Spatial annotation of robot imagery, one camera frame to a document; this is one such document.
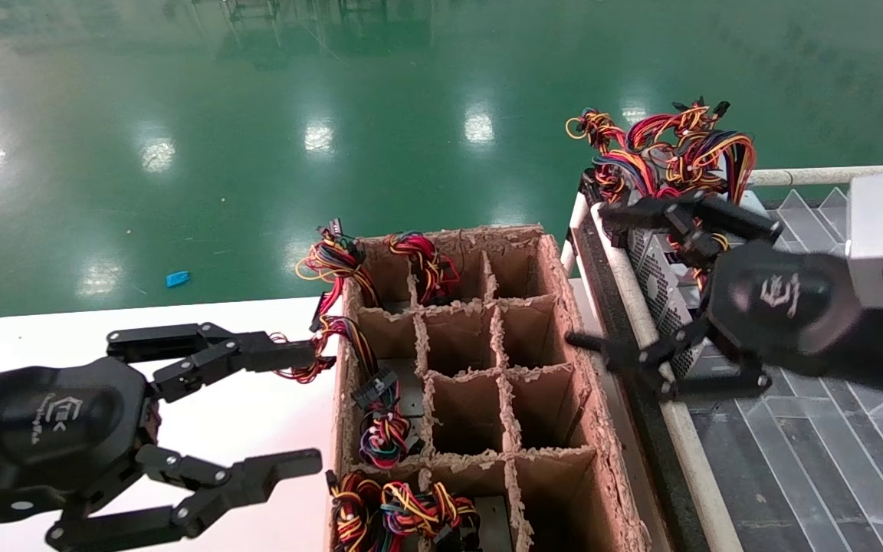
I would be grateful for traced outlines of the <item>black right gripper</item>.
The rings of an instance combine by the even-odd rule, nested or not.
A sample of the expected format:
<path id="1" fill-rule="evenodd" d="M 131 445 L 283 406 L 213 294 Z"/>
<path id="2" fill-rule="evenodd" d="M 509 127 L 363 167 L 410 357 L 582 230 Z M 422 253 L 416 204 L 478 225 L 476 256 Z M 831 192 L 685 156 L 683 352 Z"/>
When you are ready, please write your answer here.
<path id="1" fill-rule="evenodd" d="M 600 353 L 607 371 L 652 392 L 659 401 L 763 395 L 770 388 L 763 363 L 818 366 L 825 350 L 861 314 L 843 258 L 774 248 L 783 233 L 781 222 L 713 193 L 642 198 L 606 209 L 601 216 L 613 229 L 666 231 L 679 245 L 684 265 L 714 267 L 709 273 L 707 316 L 645 348 L 580 332 L 566 335 L 569 345 Z M 751 242 L 729 251 L 727 235 Z M 704 339 L 739 363 L 738 373 L 676 379 L 660 371 Z"/>

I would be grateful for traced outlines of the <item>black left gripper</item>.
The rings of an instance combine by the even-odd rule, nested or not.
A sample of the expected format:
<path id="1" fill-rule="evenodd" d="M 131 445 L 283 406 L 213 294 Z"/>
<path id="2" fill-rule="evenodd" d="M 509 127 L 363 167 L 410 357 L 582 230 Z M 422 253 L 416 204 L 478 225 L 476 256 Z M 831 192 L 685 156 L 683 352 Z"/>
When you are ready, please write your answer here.
<path id="1" fill-rule="evenodd" d="M 0 524 L 108 505 L 140 478 L 158 409 L 144 375 L 107 357 L 0 373 Z"/>

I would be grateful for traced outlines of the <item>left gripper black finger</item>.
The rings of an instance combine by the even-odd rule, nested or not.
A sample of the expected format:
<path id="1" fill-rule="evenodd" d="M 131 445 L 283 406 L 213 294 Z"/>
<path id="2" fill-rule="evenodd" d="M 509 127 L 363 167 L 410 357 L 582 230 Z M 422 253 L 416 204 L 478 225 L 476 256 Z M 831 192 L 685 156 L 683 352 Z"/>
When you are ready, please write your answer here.
<path id="1" fill-rule="evenodd" d="M 264 331 L 234 333 L 209 322 L 118 330 L 107 338 L 107 353 L 126 364 L 171 360 L 150 382 L 154 396 L 168 403 L 238 371 L 308 368 L 316 357 L 309 341 L 279 343 Z"/>
<path id="2" fill-rule="evenodd" d="M 256 455 L 221 467 L 145 445 L 134 458 L 134 471 L 192 495 L 176 506 L 101 517 L 64 511 L 47 532 L 46 542 L 56 551 L 125 551 L 196 539 L 228 511 L 267 502 L 281 480 L 319 474 L 322 467 L 316 448 Z"/>

